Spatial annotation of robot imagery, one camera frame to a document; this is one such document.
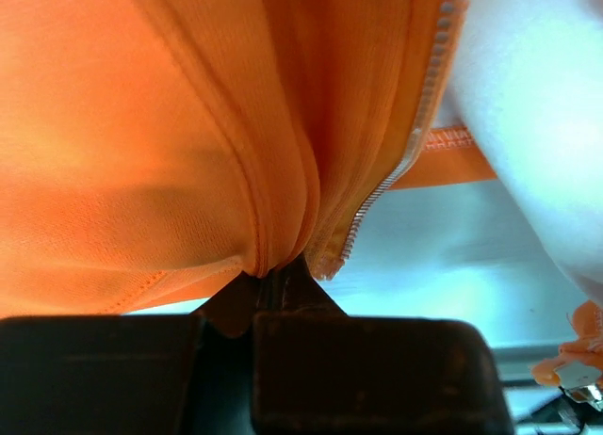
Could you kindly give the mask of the orange jacket with pink lining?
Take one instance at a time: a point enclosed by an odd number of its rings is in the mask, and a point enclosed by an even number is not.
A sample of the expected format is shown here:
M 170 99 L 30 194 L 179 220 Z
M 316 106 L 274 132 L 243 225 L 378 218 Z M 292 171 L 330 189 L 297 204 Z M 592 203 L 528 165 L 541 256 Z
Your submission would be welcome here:
M 123 314 L 303 257 L 387 190 L 496 178 L 602 380 L 602 0 L 1 0 L 1 315 Z

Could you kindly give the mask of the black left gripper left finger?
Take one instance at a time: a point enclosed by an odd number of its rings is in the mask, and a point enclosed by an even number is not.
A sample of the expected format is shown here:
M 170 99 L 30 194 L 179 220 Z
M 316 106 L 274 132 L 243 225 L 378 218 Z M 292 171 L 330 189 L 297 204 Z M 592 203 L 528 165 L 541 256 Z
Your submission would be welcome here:
M 234 278 L 198 310 L 201 334 L 187 387 L 189 434 L 254 434 L 253 319 L 262 284 Z

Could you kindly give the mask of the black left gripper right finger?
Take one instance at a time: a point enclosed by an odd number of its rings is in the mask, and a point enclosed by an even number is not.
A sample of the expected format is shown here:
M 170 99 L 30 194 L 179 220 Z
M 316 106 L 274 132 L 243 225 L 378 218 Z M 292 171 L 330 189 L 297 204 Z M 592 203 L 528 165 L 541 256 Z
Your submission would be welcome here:
M 305 258 L 272 271 L 268 278 L 268 308 L 283 312 L 321 312 L 346 316 L 310 273 Z

